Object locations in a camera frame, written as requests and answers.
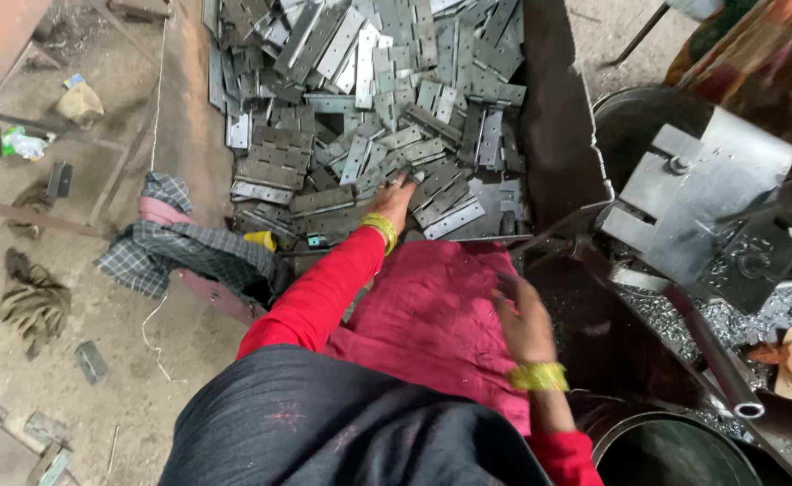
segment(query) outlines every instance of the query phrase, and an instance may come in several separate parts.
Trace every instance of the yellow bangle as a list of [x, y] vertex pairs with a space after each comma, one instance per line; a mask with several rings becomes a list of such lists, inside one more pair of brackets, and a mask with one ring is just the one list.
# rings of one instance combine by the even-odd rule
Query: yellow bangle
[[519, 365], [510, 370], [510, 386], [517, 390], [557, 390], [566, 392], [570, 385], [563, 377], [566, 369], [557, 361]]
[[393, 227], [392, 221], [388, 220], [386, 216], [381, 215], [380, 213], [369, 213], [368, 215], [363, 216], [363, 219], [359, 221], [359, 226], [376, 227], [384, 233], [387, 238], [384, 256], [389, 255], [396, 246], [398, 234], [396, 234], [396, 228]]

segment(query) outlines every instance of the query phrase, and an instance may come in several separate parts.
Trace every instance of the dusty floor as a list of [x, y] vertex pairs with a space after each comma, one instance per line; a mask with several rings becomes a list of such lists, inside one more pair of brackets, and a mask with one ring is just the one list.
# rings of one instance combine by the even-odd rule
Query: dusty floor
[[[67, 9], [74, 9], [79, 2], [69, 4]], [[676, 12], [663, 19], [624, 65], [602, 67], [617, 57], [659, 4], [660, 0], [568, 1], [592, 99], [663, 79], [696, 26]], [[57, 49], [68, 55], [68, 73], [82, 73], [104, 104], [105, 119], [91, 134], [128, 142], [158, 69], [108, 24], [84, 17], [86, 22], [77, 25], [83, 34]], [[161, 25], [131, 23], [128, 28], [152, 53], [161, 52]], [[3, 88], [0, 113], [56, 120], [54, 105], [65, 89], [64, 79], [65, 73], [52, 69], [24, 70]], [[149, 144], [144, 143], [146, 153]], [[46, 176], [54, 161], [65, 160], [74, 165], [72, 193], [60, 200], [53, 215], [85, 222], [117, 156], [63, 140], [38, 162], [7, 157], [0, 160], [0, 201], [11, 203], [34, 179]], [[135, 198], [124, 203], [125, 207], [115, 207], [122, 211], [109, 212], [117, 225], [130, 222], [135, 214]], [[24, 357], [21, 339], [0, 323], [0, 403], [10, 411], [7, 426], [27, 440], [23, 424], [36, 410], [70, 425], [76, 455], [69, 469], [81, 484], [155, 483], [177, 414], [231, 362], [245, 326], [218, 314], [184, 287], [172, 285], [167, 301], [147, 324], [147, 335], [162, 347], [162, 363], [174, 378], [167, 382], [156, 366], [156, 353], [142, 340], [142, 322], [159, 303], [116, 285], [91, 264], [106, 249], [105, 241], [59, 231], [47, 231], [38, 241], [14, 238], [0, 219], [0, 296], [3, 254], [11, 247], [46, 266], [72, 289], [73, 297], [66, 332], [31, 362]], [[87, 340], [96, 343], [109, 366], [108, 377], [95, 387], [86, 383], [73, 359], [74, 349]], [[108, 476], [116, 425], [116, 457]]]

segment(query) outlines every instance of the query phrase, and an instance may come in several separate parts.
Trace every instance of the gray plaid cloth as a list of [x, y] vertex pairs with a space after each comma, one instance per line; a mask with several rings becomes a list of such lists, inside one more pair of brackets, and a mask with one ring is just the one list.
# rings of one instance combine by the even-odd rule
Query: gray plaid cloth
[[[150, 172], [141, 195], [192, 211], [186, 183], [179, 177]], [[167, 290], [173, 270], [187, 268], [217, 280], [249, 304], [267, 308], [293, 279], [281, 257], [226, 229], [177, 223], [165, 226], [141, 220], [127, 226], [95, 265], [121, 285], [147, 297]]]

